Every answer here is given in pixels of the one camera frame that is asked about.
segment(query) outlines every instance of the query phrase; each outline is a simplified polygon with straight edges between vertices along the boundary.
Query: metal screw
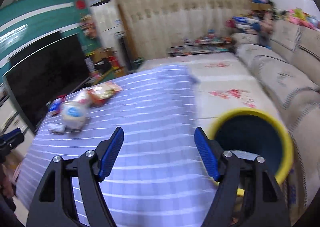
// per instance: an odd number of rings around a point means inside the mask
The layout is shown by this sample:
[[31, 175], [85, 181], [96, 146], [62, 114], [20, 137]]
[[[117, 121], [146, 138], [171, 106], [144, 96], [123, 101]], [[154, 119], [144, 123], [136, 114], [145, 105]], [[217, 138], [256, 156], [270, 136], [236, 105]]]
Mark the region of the metal screw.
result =
[[257, 157], [259, 163], [264, 163], [265, 159], [263, 157]]
[[232, 152], [229, 151], [229, 150], [226, 150], [226, 151], [223, 152], [223, 155], [224, 155], [225, 157], [227, 157], [227, 158], [230, 158], [230, 157], [232, 156]]
[[86, 155], [87, 157], [92, 157], [92, 156], [94, 155], [94, 150], [88, 150], [88, 151], [85, 153], [85, 155]]
[[60, 160], [61, 160], [61, 157], [60, 157], [60, 156], [55, 156], [55, 157], [53, 158], [53, 161], [54, 161], [55, 163], [59, 162]]

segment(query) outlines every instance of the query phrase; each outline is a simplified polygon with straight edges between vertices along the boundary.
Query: yellow bucket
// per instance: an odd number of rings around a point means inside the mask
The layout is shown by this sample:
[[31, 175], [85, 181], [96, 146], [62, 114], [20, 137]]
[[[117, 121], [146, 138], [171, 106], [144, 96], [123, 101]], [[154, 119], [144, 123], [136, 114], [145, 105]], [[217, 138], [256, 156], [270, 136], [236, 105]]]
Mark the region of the yellow bucket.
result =
[[[292, 140], [282, 123], [266, 112], [232, 109], [222, 114], [207, 132], [208, 138], [217, 140], [224, 150], [242, 150], [263, 156], [279, 185], [289, 174], [293, 163]], [[243, 197], [244, 189], [238, 188], [237, 195]]]

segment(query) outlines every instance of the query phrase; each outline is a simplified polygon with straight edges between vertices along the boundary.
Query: teal wall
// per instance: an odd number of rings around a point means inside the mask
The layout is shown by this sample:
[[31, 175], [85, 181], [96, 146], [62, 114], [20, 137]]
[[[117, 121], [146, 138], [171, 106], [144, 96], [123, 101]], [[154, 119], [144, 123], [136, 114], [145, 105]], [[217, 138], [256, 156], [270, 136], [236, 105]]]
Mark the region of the teal wall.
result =
[[[25, 24], [28, 25], [24, 36], [18, 42], [0, 52], [0, 60], [32, 39], [35, 39], [55, 29], [79, 23], [82, 16], [89, 14], [89, 10], [87, 8], [82, 10], [77, 9], [75, 6], [76, 1], [77, 0], [20, 0], [4, 7], [3, 9], [0, 9], [0, 26], [2, 26], [10, 20], [34, 10], [63, 3], [74, 3], [74, 6], [72, 7], [40, 13], [36, 16], [19, 21], [18, 23], [1, 31], [0, 37], [15, 28]], [[81, 45], [86, 46], [86, 50], [84, 50], [85, 53], [91, 52], [97, 47], [101, 47], [100, 42], [97, 39], [91, 40], [84, 36], [80, 27], [63, 32], [62, 36], [70, 36], [76, 33], [78, 33], [78, 38]], [[10, 69], [9, 63], [0, 68], [0, 83], [2, 82], [2, 75], [8, 71], [8, 69]]]

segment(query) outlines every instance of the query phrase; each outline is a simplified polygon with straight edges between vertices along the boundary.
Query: child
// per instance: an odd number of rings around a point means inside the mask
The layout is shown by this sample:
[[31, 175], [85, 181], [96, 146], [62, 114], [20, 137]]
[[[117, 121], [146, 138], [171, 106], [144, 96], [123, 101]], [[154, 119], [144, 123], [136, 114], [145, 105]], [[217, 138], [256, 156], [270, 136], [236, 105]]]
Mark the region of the child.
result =
[[259, 44], [268, 49], [271, 49], [271, 47], [269, 46], [270, 35], [273, 31], [273, 20], [271, 13], [266, 12], [263, 20], [261, 20], [259, 23], [254, 24], [252, 28], [259, 33]]

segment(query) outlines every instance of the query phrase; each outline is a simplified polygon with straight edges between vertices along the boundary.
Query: white container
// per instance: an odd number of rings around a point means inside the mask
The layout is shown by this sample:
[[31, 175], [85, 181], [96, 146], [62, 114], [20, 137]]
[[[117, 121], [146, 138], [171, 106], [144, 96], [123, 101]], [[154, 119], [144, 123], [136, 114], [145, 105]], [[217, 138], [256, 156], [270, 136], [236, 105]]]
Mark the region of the white container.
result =
[[62, 117], [66, 127], [80, 129], [86, 118], [87, 107], [76, 101], [65, 101], [62, 103]]

